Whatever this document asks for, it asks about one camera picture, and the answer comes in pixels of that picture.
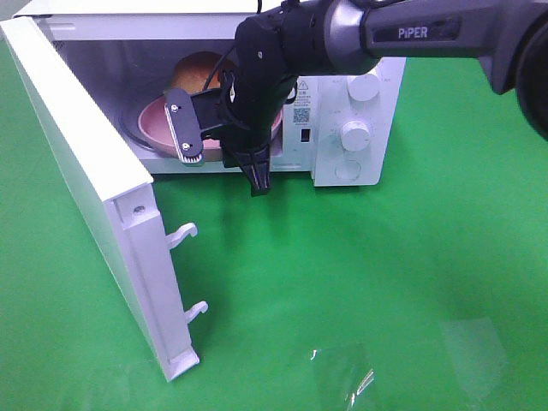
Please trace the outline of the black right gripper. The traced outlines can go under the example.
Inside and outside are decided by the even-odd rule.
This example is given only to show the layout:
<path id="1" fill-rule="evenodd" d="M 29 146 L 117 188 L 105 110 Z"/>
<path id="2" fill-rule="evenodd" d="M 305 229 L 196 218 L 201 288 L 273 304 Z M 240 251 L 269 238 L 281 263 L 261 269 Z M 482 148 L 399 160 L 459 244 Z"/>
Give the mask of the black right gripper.
<path id="1" fill-rule="evenodd" d="M 217 113 L 225 122 L 220 132 L 223 167 L 240 168 L 252 196 L 268 194 L 271 125 L 294 88 L 295 77 L 252 82 L 238 71 L 223 71 L 219 80 Z"/>

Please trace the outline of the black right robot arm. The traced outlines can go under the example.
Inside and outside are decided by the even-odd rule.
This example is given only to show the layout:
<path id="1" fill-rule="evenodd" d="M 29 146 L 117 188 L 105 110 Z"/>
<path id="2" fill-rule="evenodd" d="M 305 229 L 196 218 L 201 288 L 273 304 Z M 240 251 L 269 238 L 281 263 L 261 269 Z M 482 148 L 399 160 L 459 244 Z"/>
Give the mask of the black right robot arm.
<path id="1" fill-rule="evenodd" d="M 285 1 L 235 31 L 238 67 L 221 80 L 235 129 L 223 164 L 256 194 L 270 188 L 271 123 L 305 75 L 364 74 L 384 57 L 472 57 L 491 89 L 515 90 L 521 111 L 547 133 L 544 1 Z"/>

